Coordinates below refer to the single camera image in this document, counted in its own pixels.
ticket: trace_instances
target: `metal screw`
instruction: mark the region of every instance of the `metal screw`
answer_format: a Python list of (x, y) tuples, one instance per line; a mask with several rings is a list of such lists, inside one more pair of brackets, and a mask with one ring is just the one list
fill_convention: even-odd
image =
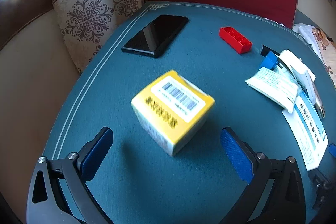
[(291, 163), (295, 163), (295, 158), (292, 157), (292, 156), (288, 157), (288, 160), (289, 160), (289, 162), (291, 162)]
[(77, 157), (77, 153), (76, 152), (71, 152), (69, 155), (68, 155), (68, 158), (70, 159), (70, 160), (73, 160), (74, 158), (76, 158)]
[(41, 163), (43, 163), (45, 161), (45, 157), (39, 157), (39, 160), (38, 160), (38, 162), (41, 164)]
[(266, 157), (266, 155), (264, 153), (262, 153), (262, 152), (257, 153), (257, 158), (258, 159), (263, 160), (265, 157)]

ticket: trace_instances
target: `table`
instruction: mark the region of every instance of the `table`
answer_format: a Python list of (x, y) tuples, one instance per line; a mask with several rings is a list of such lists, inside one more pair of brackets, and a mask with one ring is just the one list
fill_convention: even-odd
[[(160, 14), (189, 18), (161, 58), (121, 52), (128, 39)], [(253, 43), (251, 51), (237, 54), (218, 35), (223, 26), (246, 36)], [(221, 129), (230, 126), (254, 151), (273, 159), (296, 158), (309, 222), (316, 214), (312, 210), (316, 191), (282, 108), (245, 83), (263, 60), (258, 53), (262, 44), (278, 52), (289, 49), (316, 75), (315, 85), (326, 111), (323, 125), (329, 143), (336, 142), (335, 87), (322, 62), (297, 34), (236, 10), (147, 2), (114, 32), (83, 72), (56, 119), (44, 155), (63, 158), (79, 151), (103, 126), (110, 127), (114, 143), (87, 185), (112, 221), (217, 224), (246, 186), (220, 145)], [(173, 158), (141, 128), (130, 104), (141, 89), (171, 69), (216, 101), (205, 125)], [(320, 169), (328, 178), (336, 178), (336, 161), (328, 152)], [(64, 183), (62, 187), (74, 215), (80, 218)], [(252, 217), (261, 212), (271, 187), (269, 182)]]

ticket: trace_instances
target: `red block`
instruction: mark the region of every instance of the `red block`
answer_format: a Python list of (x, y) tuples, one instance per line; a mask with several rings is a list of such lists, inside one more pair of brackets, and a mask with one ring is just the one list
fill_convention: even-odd
[(219, 36), (239, 54), (250, 51), (252, 47), (250, 40), (232, 27), (221, 27), (219, 29)]

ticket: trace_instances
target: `black smartphone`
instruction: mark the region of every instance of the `black smartphone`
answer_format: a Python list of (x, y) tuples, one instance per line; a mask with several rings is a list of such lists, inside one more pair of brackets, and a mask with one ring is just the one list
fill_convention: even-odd
[(159, 57), (187, 22), (187, 17), (160, 15), (127, 41), (121, 50), (154, 58)]

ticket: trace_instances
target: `white border line on table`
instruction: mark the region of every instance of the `white border line on table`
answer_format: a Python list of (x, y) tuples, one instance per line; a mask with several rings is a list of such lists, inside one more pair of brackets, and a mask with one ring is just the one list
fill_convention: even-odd
[[(255, 18), (255, 19), (258, 19), (258, 20), (262, 20), (262, 21), (266, 21), (267, 23), (271, 24), (271, 25), (274, 25), (274, 26), (277, 26), (277, 27), (280, 27), (281, 29), (284, 29), (286, 31), (289, 31), (289, 32), (292, 32), (290, 29), (287, 29), (286, 27), (283, 27), (275, 22), (272, 22), (270, 20), (267, 20), (267, 19), (264, 19), (264, 18), (261, 18), (259, 16), (255, 16), (255, 15), (250, 15), (250, 14), (246, 14), (244, 12), (240, 12), (240, 11), (236, 11), (236, 10), (232, 10), (232, 9), (229, 9), (229, 8), (221, 8), (221, 7), (213, 7), (213, 6), (205, 6), (205, 5), (200, 5), (200, 4), (186, 4), (186, 3), (152, 3), (153, 5), (165, 5), (165, 4), (168, 4), (168, 5), (181, 5), (181, 6), (191, 6), (191, 7), (201, 7), (201, 8), (208, 8), (208, 9), (213, 9), (213, 10), (223, 10), (223, 11), (227, 11), (227, 12), (231, 12), (231, 13), (234, 13), (234, 14), (239, 14), (239, 15), (245, 15), (245, 16), (248, 16), (248, 17), (252, 17), (252, 18)], [(59, 152), (58, 152), (58, 155), (57, 155), (57, 159), (59, 158), (59, 155), (61, 153), (61, 150), (62, 150), (62, 147), (63, 147), (63, 144), (64, 144), (64, 141), (65, 141), (65, 138), (68, 134), (68, 131), (69, 131), (69, 128), (70, 128), (70, 125), (72, 123), (72, 120), (74, 119), (74, 116), (76, 115), (76, 112), (85, 96), (85, 94), (87, 93), (88, 89), (90, 88), (92, 82), (95, 80), (95, 78), (97, 77), (98, 73), (100, 72), (101, 68), (103, 67), (103, 65), (105, 65), (106, 61), (109, 59), (109, 57), (111, 56), (111, 54), (114, 52), (114, 50), (117, 48), (117, 46), (120, 44), (120, 42), (124, 39), (124, 37), (127, 35), (127, 33), (130, 31), (130, 29), (133, 27), (133, 25), (146, 13), (148, 12), (149, 10), (156, 10), (157, 8), (161, 8), (161, 7), (153, 7), (151, 6), (152, 4), (150, 4), (148, 7), (146, 7), (146, 9), (141, 13), (139, 14), (137, 17), (135, 17), (129, 24), (128, 26), (123, 30), (123, 32), (119, 35), (119, 37), (117, 38), (117, 40), (113, 43), (113, 45), (109, 48), (109, 50), (106, 52), (106, 54), (104, 55), (104, 57), (100, 60), (100, 62), (98, 63), (98, 65), (95, 67), (95, 69), (93, 70), (93, 72), (90, 74), (88, 80), (85, 82), (82, 90), (80, 91), (80, 93), (78, 94), (76, 100), (74, 101), (71, 109), (70, 109), (70, 112), (64, 122), (64, 125), (62, 127), (62, 130), (61, 130), (61, 133), (58, 137), (58, 140), (57, 140), (57, 143), (56, 143), (56, 146), (55, 146), (55, 149), (54, 149), (54, 152), (53, 152), (53, 155), (52, 155), (52, 160), (54, 159), (54, 156), (55, 156), (55, 153), (56, 153), (56, 150), (57, 150), (57, 146), (59, 144), (59, 141), (61, 139), (61, 136), (63, 134), (63, 131), (64, 131), (64, 128), (68, 122), (68, 119), (70, 117), (70, 114), (79, 98), (79, 96), (82, 94), (85, 86), (87, 85), (87, 83), (89, 82), (90, 78), (92, 77), (92, 75), (94, 74), (94, 72), (97, 70), (98, 66), (101, 64), (101, 62), (104, 60), (104, 58), (107, 56), (107, 54), (110, 52), (110, 50), (113, 48), (113, 46), (117, 43), (117, 41), (120, 39), (120, 37), (123, 35), (123, 33), (126, 31), (126, 33), (124, 34), (124, 36), (119, 40), (119, 42), (117, 43), (117, 45), (114, 47), (114, 49), (112, 50), (112, 52), (109, 54), (109, 56), (106, 58), (106, 60), (104, 61), (104, 63), (100, 66), (100, 68), (98, 69), (96, 75), (93, 77), (92, 81), (90, 82), (89, 86), (87, 87), (86, 91), (84, 92), (82, 98), (80, 99), (79, 103), (78, 103), (78, 106), (76, 107), (75, 109), (75, 112), (73, 113), (73, 116), (69, 122), (69, 125), (68, 125), (68, 128), (67, 128), (67, 131), (65, 132), (65, 135), (63, 137), (63, 141), (61, 143), (61, 146), (60, 146), (60, 149), (59, 149)]]
[(72, 107), (71, 107), (71, 109), (70, 109), (70, 111), (69, 111), (69, 114), (68, 114), (68, 116), (67, 116), (67, 118), (66, 118), (66, 120), (65, 120), (65, 122), (64, 122), (64, 125), (63, 125), (62, 130), (61, 130), (61, 132), (60, 132), (60, 135), (59, 135), (59, 137), (58, 137), (58, 140), (57, 140), (57, 143), (56, 143), (56, 146), (55, 146), (55, 149), (54, 149), (52, 158), (51, 158), (52, 160), (53, 160), (54, 157), (55, 157), (55, 153), (56, 153), (56, 150), (57, 150), (57, 146), (58, 146), (59, 141), (60, 141), (60, 139), (61, 139), (61, 136), (62, 136), (62, 134), (63, 134), (64, 128), (65, 128), (65, 126), (66, 126), (66, 124), (67, 124), (67, 122), (68, 122), (68, 119), (69, 119), (69, 117), (70, 117), (70, 114), (71, 114), (71, 112), (72, 112), (72, 110), (73, 110), (73, 108), (74, 108), (74, 106), (75, 106), (75, 104), (76, 104), (78, 98), (79, 98), (80, 95), (82, 94), (82, 92), (83, 92), (85, 86), (87, 85), (87, 83), (88, 83), (89, 80), (91, 79), (92, 75), (95, 73), (95, 71), (97, 70), (98, 66), (102, 63), (102, 61), (104, 60), (104, 58), (109, 54), (110, 50), (113, 48), (113, 46), (114, 46), (114, 45), (118, 42), (118, 40), (119, 40), (119, 42), (118, 42), (117, 45), (114, 47), (114, 49), (112, 50), (112, 52), (110, 53), (110, 55), (106, 58), (106, 60), (104, 61), (104, 63), (103, 63), (103, 64), (100, 66), (100, 68), (98, 69), (96, 75), (95, 75), (94, 78), (92, 79), (91, 83), (89, 84), (89, 86), (87, 87), (85, 93), (83, 94), (81, 100), (79, 101), (78, 106), (76, 107), (76, 110), (75, 110), (75, 112), (74, 112), (74, 114), (73, 114), (73, 116), (72, 116), (72, 118), (71, 118), (71, 120), (70, 120), (70, 122), (69, 122), (69, 126), (68, 126), (68, 128), (67, 128), (67, 131), (65, 132), (65, 135), (64, 135), (64, 138), (63, 138), (61, 147), (60, 147), (59, 152), (58, 152), (58, 155), (57, 155), (57, 159), (59, 158), (60, 152), (61, 152), (61, 150), (62, 150), (64, 141), (65, 141), (65, 137), (66, 137), (67, 134), (68, 134), (68, 130), (69, 130), (69, 128), (70, 128), (70, 125), (71, 125), (71, 123), (72, 123), (72, 120), (73, 120), (73, 118), (74, 118), (74, 116), (75, 116), (75, 114), (76, 114), (76, 112), (77, 112), (77, 110), (78, 110), (78, 107), (79, 107), (79, 105), (81, 104), (81, 102), (82, 102), (82, 100), (83, 100), (85, 94), (87, 93), (88, 89), (90, 88), (92, 82), (93, 82), (94, 79), (97, 77), (97, 75), (98, 75), (98, 73), (100, 72), (101, 68), (102, 68), (103, 65), (106, 63), (106, 61), (109, 59), (109, 57), (111, 56), (111, 54), (114, 52), (114, 50), (117, 48), (117, 46), (118, 46), (118, 45), (120, 44), (120, 42), (123, 40), (123, 38), (127, 35), (127, 33), (130, 31), (130, 29), (133, 27), (133, 25), (139, 20), (140, 17), (142, 17), (142, 16), (148, 11), (149, 8), (150, 8), (150, 6), (148, 6), (148, 7), (147, 7), (147, 8), (146, 8), (140, 15), (138, 15), (136, 18), (134, 18), (134, 19), (128, 24), (128, 26), (127, 26), (127, 27), (124, 29), (124, 31), (119, 35), (119, 37), (116, 39), (116, 41), (115, 41), (115, 42), (113, 43), (113, 45), (109, 48), (109, 50), (106, 52), (106, 54), (105, 54), (105, 55), (103, 56), (103, 58), (100, 60), (100, 62), (98, 63), (98, 65), (95, 67), (95, 69), (94, 69), (94, 70), (92, 71), (92, 73), (90, 74), (89, 78), (87, 79), (87, 81), (85, 82), (83, 88), (81, 89), (80, 93), (78, 94), (76, 100), (74, 101), (74, 103), (73, 103), (73, 105), (72, 105)]

